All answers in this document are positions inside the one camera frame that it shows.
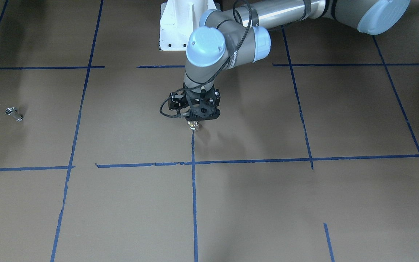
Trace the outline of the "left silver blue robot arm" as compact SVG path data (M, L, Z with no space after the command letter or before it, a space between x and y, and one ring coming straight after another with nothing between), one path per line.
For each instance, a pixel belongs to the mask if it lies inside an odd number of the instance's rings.
M210 9L190 35L183 87L170 93L168 109L187 121L219 117L214 81L223 70L254 63L271 51L269 29L326 17L361 33L379 35L406 12L409 0L244 0L231 11Z

